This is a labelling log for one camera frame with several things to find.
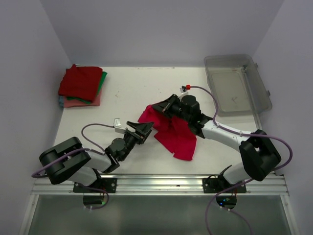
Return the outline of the crimson pink t shirt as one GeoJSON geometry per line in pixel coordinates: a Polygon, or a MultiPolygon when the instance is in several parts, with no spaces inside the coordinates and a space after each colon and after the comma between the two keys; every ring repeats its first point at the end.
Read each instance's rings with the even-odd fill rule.
{"type": "Polygon", "coordinates": [[[152,105],[148,105],[138,122],[153,122],[153,128],[156,130],[155,139],[171,152],[174,158],[183,161],[193,159],[197,138],[189,130],[186,121],[178,117],[165,117],[155,111],[152,105]]]}

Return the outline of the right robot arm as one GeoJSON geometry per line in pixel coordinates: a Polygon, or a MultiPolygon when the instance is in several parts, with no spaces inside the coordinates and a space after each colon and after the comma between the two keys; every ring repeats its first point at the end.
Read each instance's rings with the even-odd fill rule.
{"type": "Polygon", "coordinates": [[[236,184],[247,179],[262,181],[281,162],[281,156],[267,137],[258,129],[254,133],[222,128],[213,118],[203,114],[193,95],[179,98],[172,95],[152,108],[167,118],[179,118],[187,122],[189,130],[203,139],[222,143],[240,153],[241,162],[225,168],[211,183],[223,192],[231,191],[236,184]]]}

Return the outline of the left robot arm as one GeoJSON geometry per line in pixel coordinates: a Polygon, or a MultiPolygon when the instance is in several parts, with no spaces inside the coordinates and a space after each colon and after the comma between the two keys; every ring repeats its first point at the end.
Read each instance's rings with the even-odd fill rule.
{"type": "Polygon", "coordinates": [[[100,173],[111,173],[120,166],[136,145],[143,144],[152,132],[153,122],[127,122],[123,129],[116,118],[111,126],[123,135],[99,150],[83,147],[77,137],[72,137],[44,151],[39,156],[42,169],[33,178],[47,177],[53,185],[72,181],[85,186],[90,192],[102,188],[100,173]]]}

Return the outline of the green folded shirt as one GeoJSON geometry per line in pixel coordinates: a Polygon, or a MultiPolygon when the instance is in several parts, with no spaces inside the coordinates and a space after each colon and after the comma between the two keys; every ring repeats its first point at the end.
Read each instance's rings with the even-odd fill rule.
{"type": "Polygon", "coordinates": [[[88,105],[94,103],[95,101],[99,100],[99,98],[100,98],[100,95],[101,95],[101,92],[102,92],[102,86],[104,84],[104,81],[105,81],[106,77],[107,77],[107,72],[103,71],[102,75],[101,75],[101,78],[99,80],[99,83],[98,83],[98,88],[97,88],[96,95],[94,96],[93,99],[84,99],[82,97],[82,95],[79,95],[79,96],[67,96],[65,99],[68,100],[68,101],[78,100],[79,102],[83,102],[83,103],[86,103],[88,105]]]}

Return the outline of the clear plastic bin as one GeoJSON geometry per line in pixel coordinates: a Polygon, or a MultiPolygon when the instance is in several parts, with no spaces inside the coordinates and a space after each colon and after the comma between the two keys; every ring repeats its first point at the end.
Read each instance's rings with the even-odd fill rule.
{"type": "Polygon", "coordinates": [[[272,109],[269,91],[249,55],[207,56],[204,65],[219,116],[258,115],[272,109]]]}

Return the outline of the dark red folded shirt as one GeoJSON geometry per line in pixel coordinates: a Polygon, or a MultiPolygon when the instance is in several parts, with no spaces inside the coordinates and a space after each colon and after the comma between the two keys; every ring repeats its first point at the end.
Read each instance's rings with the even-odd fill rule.
{"type": "Polygon", "coordinates": [[[97,96],[102,73],[103,70],[100,67],[73,64],[66,69],[58,95],[92,102],[97,96]]]}

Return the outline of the salmon pink folded shirt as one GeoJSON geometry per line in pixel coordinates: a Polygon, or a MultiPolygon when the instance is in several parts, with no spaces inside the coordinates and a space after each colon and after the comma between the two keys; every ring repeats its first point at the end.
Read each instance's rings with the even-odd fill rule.
{"type": "Polygon", "coordinates": [[[99,106],[101,95],[99,94],[95,100],[91,103],[86,103],[77,99],[68,100],[66,97],[62,96],[63,99],[63,106],[64,108],[71,108],[71,107],[87,107],[87,106],[99,106]]]}

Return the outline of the light blue folded shirt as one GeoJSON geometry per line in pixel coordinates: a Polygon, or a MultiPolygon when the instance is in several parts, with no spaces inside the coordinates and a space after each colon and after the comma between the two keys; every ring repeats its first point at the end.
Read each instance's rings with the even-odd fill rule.
{"type": "Polygon", "coordinates": [[[59,96],[58,102],[59,102],[59,106],[61,108],[64,108],[64,97],[63,96],[59,96]]]}

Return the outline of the aluminium mounting rail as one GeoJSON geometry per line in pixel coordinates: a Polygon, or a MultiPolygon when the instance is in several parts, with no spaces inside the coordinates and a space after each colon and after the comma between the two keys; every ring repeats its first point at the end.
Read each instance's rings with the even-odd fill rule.
{"type": "MultiPolygon", "coordinates": [[[[114,179],[112,187],[115,195],[203,195],[203,180],[208,175],[201,174],[111,174],[102,175],[105,179],[114,179]]],[[[52,185],[48,178],[37,179],[31,190],[32,195],[73,195],[74,183],[65,181],[52,185]]],[[[263,181],[246,183],[246,193],[253,195],[289,195],[287,183],[283,176],[270,174],[263,181]]]]}

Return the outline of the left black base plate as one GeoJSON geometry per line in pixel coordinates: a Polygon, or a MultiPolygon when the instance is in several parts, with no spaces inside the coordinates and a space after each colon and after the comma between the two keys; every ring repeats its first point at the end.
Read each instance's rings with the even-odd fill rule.
{"type": "Polygon", "coordinates": [[[82,186],[79,183],[74,183],[74,193],[100,193],[103,190],[107,193],[116,193],[117,179],[116,178],[101,178],[96,180],[90,186],[82,186]]]}

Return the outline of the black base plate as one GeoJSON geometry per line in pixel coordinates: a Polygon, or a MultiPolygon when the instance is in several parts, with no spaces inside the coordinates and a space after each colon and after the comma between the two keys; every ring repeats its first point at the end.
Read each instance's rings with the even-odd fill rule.
{"type": "MultiPolygon", "coordinates": [[[[233,185],[229,184],[227,181],[220,180],[216,177],[202,178],[202,188],[204,193],[218,193],[223,191],[233,185]]],[[[245,185],[238,186],[231,190],[226,191],[226,193],[246,193],[247,189],[245,185]]]]}
{"type": "Polygon", "coordinates": [[[74,193],[100,193],[103,190],[107,193],[116,193],[117,179],[116,178],[101,178],[96,180],[90,186],[82,186],[79,183],[74,183],[74,193]]]}

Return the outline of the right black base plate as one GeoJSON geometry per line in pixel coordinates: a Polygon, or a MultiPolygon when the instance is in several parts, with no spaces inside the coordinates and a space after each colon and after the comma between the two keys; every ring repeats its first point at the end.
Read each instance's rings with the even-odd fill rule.
{"type": "MultiPolygon", "coordinates": [[[[216,177],[202,178],[202,188],[204,193],[218,193],[223,191],[233,185],[229,184],[227,181],[220,180],[216,177]]],[[[238,186],[231,190],[226,191],[226,193],[246,193],[247,189],[245,185],[238,186]]]]}

